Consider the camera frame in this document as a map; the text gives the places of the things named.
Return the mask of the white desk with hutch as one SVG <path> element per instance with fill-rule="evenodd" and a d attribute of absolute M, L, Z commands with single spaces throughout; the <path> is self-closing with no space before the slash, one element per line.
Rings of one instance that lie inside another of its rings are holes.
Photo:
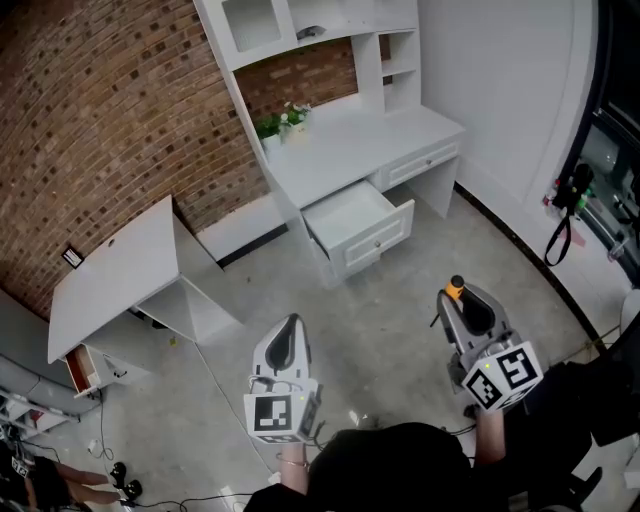
<path fill-rule="evenodd" d="M 194 3 L 278 209 L 308 254 L 312 256 L 303 209 L 360 181 L 373 185 L 369 178 L 388 164 L 458 143 L 457 156 L 401 183 L 437 214 L 447 213 L 464 130 L 421 102 L 417 0 Z M 298 41 L 296 33 L 311 25 L 326 32 Z M 307 140 L 288 145 L 281 129 L 281 147 L 266 153 L 256 134 L 250 100 L 241 91 L 239 72 L 341 38 L 351 45 L 356 92 L 313 104 Z M 386 197 L 387 191 L 379 192 Z"/>

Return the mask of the white-flowered potted plant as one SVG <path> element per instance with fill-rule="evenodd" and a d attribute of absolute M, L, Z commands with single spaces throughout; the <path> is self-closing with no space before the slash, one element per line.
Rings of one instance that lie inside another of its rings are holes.
<path fill-rule="evenodd" d="M 280 115 L 284 142 L 288 145 L 305 142 L 309 135 L 309 117 L 312 107 L 287 101 Z"/>

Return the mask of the person's left forearm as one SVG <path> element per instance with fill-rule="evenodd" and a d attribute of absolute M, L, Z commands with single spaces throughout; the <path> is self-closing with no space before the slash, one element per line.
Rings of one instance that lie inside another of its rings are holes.
<path fill-rule="evenodd" d="M 302 495 L 309 487 L 309 461 L 304 443 L 291 443 L 281 447 L 277 454 L 281 483 Z"/>

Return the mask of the small plain white desk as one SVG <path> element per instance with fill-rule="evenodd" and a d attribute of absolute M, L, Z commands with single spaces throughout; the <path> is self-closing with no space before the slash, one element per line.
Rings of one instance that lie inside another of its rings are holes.
<path fill-rule="evenodd" d="M 225 272 L 165 197 L 55 287 L 48 360 L 85 345 L 99 389 L 130 384 L 157 370 L 162 333 L 206 345 L 242 320 Z"/>

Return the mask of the orange-handled screwdriver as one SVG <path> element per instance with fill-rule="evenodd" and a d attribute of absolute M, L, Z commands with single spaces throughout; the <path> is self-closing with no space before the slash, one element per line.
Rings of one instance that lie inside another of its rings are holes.
<path fill-rule="evenodd" d="M 464 288 L 464 278 L 460 275 L 453 275 L 446 286 L 438 292 L 436 314 L 430 323 L 430 328 L 440 319 L 442 312 L 445 312 L 449 316 L 455 313 L 459 319 L 464 319 L 464 311 L 460 307 L 460 298 L 464 292 Z"/>

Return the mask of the closed white drawer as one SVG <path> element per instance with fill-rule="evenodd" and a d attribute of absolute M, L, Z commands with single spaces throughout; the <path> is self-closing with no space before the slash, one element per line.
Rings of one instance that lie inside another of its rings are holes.
<path fill-rule="evenodd" d="M 384 192 L 454 158 L 458 153 L 459 144 L 451 143 L 432 152 L 413 156 L 408 161 L 388 164 L 377 170 L 369 181 Z"/>

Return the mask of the person's black shirt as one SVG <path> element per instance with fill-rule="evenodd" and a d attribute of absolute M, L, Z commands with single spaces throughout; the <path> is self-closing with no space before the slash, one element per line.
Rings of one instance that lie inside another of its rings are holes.
<path fill-rule="evenodd" d="M 590 442 L 588 395 L 583 366 L 552 367 L 502 410 L 506 456 L 485 466 L 432 425 L 342 430 L 309 462 L 306 495 L 280 481 L 245 512 L 583 512 L 571 472 Z"/>

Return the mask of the person's right forearm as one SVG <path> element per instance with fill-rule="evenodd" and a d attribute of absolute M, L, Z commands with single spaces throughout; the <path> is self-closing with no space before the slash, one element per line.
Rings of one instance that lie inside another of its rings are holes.
<path fill-rule="evenodd" d="M 476 414 L 475 465 L 497 463 L 506 456 L 504 412 L 496 410 Z"/>

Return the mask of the white drawer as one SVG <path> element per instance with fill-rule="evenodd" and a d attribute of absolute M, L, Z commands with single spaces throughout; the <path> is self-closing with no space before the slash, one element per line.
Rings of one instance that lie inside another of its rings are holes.
<path fill-rule="evenodd" d="M 384 192 L 454 158 L 458 153 L 459 144 L 451 143 L 432 152 L 413 156 L 408 161 L 388 164 L 377 170 L 369 181 Z"/>
<path fill-rule="evenodd" d="M 338 286 L 406 240 L 414 207 L 413 200 L 395 206 L 360 181 L 303 209 L 304 234 L 323 286 Z"/>

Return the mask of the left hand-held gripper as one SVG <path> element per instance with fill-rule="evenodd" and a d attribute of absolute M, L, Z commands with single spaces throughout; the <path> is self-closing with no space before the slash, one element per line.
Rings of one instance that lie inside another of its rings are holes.
<path fill-rule="evenodd" d="M 255 373 L 244 395 L 248 434 L 265 444 L 311 440 L 322 385 L 310 377 L 310 348 L 302 317 L 279 320 L 253 353 Z"/>

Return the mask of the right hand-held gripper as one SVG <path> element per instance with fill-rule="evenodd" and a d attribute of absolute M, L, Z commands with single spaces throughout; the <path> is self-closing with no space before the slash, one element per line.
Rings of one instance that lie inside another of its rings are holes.
<path fill-rule="evenodd" d="M 485 412 L 516 404 L 543 379 L 532 344 L 506 331 L 504 308 L 478 286 L 465 287 L 462 304 L 463 309 L 444 290 L 438 292 L 437 313 L 457 350 L 448 365 L 454 389 L 468 392 Z M 477 340 L 484 341 L 469 349 L 469 341 Z"/>

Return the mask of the grey cabinet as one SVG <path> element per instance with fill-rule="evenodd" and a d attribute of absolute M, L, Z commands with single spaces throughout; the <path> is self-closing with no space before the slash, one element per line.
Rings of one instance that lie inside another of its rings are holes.
<path fill-rule="evenodd" d="M 0 388 L 40 406 L 82 415 L 100 400 L 77 397 L 67 365 L 47 361 L 48 328 L 0 289 Z"/>

